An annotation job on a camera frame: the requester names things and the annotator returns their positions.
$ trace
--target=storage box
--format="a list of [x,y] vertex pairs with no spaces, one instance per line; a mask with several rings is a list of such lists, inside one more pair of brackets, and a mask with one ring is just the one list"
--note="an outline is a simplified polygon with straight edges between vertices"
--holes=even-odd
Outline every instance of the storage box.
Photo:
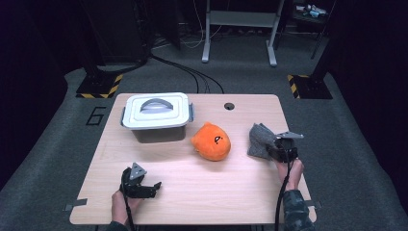
[[121,124],[139,142],[180,141],[186,137],[186,124],[193,121],[193,111],[184,93],[139,94],[126,101]]

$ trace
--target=gray carpet floor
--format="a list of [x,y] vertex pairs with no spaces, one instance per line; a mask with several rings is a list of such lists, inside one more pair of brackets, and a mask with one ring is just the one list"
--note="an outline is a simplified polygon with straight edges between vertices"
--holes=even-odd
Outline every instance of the gray carpet floor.
[[[287,75],[311,74],[326,40],[311,60],[314,40],[285,35],[276,51],[278,66],[271,67],[266,39],[251,36],[215,40],[207,64],[201,62],[203,43],[196,48],[182,45],[181,50],[164,46],[153,49],[152,53],[216,79],[225,93],[276,94],[279,97],[291,131],[305,136],[296,141],[296,145],[305,165],[310,194],[322,204],[317,210],[318,230],[408,230],[408,217],[399,204],[393,184],[377,163],[333,77],[327,74],[324,78],[332,100],[293,98]],[[152,59],[143,67],[124,74],[113,98],[76,98],[75,91],[84,77],[83,69],[66,74],[69,89],[64,103],[0,192],[0,230],[94,230],[94,226],[71,224],[70,213],[63,208],[77,198],[115,97],[123,92],[197,91],[189,74]],[[211,93],[220,93],[216,84],[211,81],[209,84]],[[202,82],[200,93],[204,93]],[[95,107],[101,107],[97,110],[103,115],[101,123],[87,126]],[[181,230],[191,227],[148,228]],[[193,229],[245,228],[248,227],[201,226]],[[264,228],[272,230],[273,225]]]

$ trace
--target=gray cloth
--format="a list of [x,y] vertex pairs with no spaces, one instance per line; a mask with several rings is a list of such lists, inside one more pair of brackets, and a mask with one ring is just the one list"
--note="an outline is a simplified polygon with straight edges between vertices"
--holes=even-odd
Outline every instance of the gray cloth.
[[249,141],[251,142],[247,154],[254,157],[260,157],[272,160],[267,152],[267,144],[275,146],[275,134],[270,131],[264,124],[256,124],[249,131]]

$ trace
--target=yellow and black hazard tape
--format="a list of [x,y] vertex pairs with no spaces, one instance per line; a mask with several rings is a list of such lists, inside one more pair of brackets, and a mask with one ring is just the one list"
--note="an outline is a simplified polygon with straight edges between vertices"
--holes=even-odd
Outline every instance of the yellow and black hazard tape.
[[299,90],[297,88],[296,83],[294,82],[294,78],[296,77],[309,78],[309,76],[308,75],[288,75],[289,85],[291,86],[293,97],[300,98]]
[[107,93],[77,93],[78,98],[112,98],[119,87],[119,83],[122,80],[123,75],[116,77],[114,84]]

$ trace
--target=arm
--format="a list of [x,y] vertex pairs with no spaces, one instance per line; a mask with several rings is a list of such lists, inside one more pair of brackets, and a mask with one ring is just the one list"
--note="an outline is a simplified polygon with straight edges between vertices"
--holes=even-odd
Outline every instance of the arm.
[[[276,163],[279,179],[283,182],[287,172],[287,163]],[[293,161],[288,184],[283,195],[283,207],[285,218],[285,230],[290,231],[312,231],[314,224],[309,219],[309,208],[302,194],[297,189],[304,166],[298,159]]]
[[[132,211],[132,215],[136,212],[142,199],[128,198],[128,204]],[[121,191],[117,191],[112,195],[112,221],[108,226],[107,231],[127,231],[127,213],[126,205]]]

